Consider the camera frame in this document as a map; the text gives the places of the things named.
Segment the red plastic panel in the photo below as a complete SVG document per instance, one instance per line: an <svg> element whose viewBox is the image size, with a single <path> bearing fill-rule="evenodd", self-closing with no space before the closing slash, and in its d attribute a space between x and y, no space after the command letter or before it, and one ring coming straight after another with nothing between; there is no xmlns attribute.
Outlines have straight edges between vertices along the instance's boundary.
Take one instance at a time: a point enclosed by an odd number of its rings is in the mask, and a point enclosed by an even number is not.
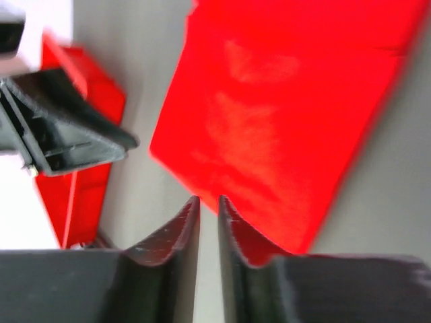
<svg viewBox="0 0 431 323"><path fill-rule="evenodd" d="M97 62L83 48L61 46L49 34L44 34L42 41L42 69L62 67L95 109L120 124L125 95ZM96 237L109 172L110 164L65 176L41 174L36 178L62 248Z"/></svg>
<svg viewBox="0 0 431 323"><path fill-rule="evenodd" d="M150 150L216 211L227 195L307 251L428 0L200 0Z"/></svg>

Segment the gray background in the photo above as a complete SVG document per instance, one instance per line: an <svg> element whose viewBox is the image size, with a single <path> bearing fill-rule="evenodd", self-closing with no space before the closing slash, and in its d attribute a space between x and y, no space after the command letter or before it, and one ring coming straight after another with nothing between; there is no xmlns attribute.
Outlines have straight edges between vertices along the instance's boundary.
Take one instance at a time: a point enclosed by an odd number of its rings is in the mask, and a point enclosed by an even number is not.
<svg viewBox="0 0 431 323"><path fill-rule="evenodd" d="M112 169L101 229L120 247L180 209L189 193L147 147L183 47L191 0L75 0L74 39L127 90L123 126L141 147ZM314 252L385 252L431 264L431 35L348 176ZM195 322L223 322L216 217L203 210Z"/></svg>

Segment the white surface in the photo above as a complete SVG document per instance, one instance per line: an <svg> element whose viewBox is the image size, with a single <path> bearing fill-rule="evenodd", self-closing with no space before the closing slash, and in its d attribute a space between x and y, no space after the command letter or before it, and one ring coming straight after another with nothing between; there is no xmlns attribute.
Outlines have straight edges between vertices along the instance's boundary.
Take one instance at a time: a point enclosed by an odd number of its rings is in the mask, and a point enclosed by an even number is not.
<svg viewBox="0 0 431 323"><path fill-rule="evenodd" d="M72 0L9 2L25 11L26 26L17 57L0 61L0 75L39 68L44 28L62 40L72 37ZM21 167L19 156L0 155L0 250L58 248L37 187Z"/></svg>
<svg viewBox="0 0 431 323"><path fill-rule="evenodd" d="M20 155L0 155L0 249L53 249L57 239Z"/></svg>

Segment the black plastic part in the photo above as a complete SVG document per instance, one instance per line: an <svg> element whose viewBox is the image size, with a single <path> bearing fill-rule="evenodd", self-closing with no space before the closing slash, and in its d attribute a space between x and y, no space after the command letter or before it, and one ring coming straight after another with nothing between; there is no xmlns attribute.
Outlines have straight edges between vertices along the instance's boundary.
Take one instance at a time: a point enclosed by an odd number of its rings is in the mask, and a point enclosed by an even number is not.
<svg viewBox="0 0 431 323"><path fill-rule="evenodd" d="M192 323L199 199L144 241L113 249L0 252L0 322Z"/></svg>
<svg viewBox="0 0 431 323"><path fill-rule="evenodd" d="M10 4L0 1L0 55L14 56L20 46L26 17Z"/></svg>
<svg viewBox="0 0 431 323"><path fill-rule="evenodd" d="M226 323L426 323L431 271L414 257L294 256L220 198Z"/></svg>
<svg viewBox="0 0 431 323"><path fill-rule="evenodd" d="M0 80L0 151L56 176L123 159L137 140L95 111L62 69Z"/></svg>

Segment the red block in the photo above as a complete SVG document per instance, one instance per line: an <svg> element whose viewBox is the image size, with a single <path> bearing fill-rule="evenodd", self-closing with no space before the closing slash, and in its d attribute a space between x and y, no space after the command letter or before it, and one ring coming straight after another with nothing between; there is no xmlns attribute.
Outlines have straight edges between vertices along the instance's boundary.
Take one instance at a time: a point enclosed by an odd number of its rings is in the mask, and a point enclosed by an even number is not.
<svg viewBox="0 0 431 323"><path fill-rule="evenodd" d="M105 117L120 124L125 94L97 62L78 46L61 46L42 37L42 69L62 67L81 95ZM64 176L36 178L60 247L91 242L97 234L110 164Z"/></svg>
<svg viewBox="0 0 431 323"><path fill-rule="evenodd" d="M406 62L429 0L198 0L150 145L306 252Z"/></svg>

